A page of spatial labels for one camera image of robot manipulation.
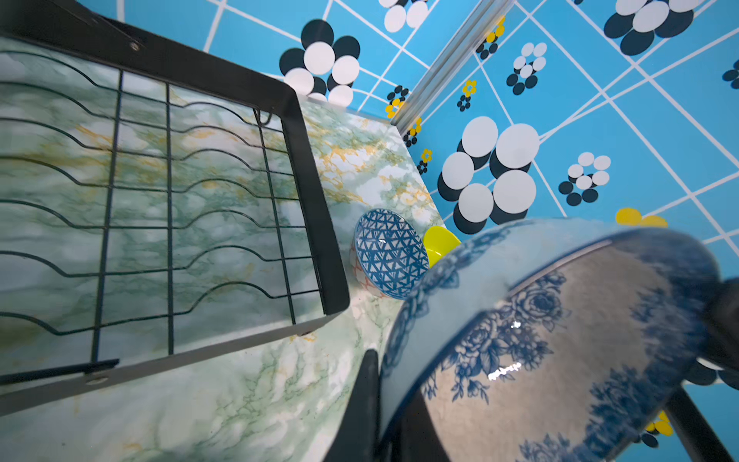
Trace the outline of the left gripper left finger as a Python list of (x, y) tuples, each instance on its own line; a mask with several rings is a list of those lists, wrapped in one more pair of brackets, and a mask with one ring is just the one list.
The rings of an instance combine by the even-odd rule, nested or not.
[(379, 359), (367, 350), (346, 412), (324, 461), (375, 461), (379, 429)]

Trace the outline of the blue floral bowl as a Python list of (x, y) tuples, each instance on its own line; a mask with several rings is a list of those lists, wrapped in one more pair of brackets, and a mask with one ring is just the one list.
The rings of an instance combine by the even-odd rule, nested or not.
[(414, 398), (452, 461), (605, 461), (679, 388), (721, 271), (668, 228), (524, 219), (463, 242), (407, 296), (381, 366), (389, 444)]

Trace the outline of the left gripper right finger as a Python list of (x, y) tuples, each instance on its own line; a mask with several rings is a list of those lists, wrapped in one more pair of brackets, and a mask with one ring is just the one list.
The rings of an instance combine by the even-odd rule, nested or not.
[(693, 462), (734, 462), (733, 457), (682, 387), (664, 410)]

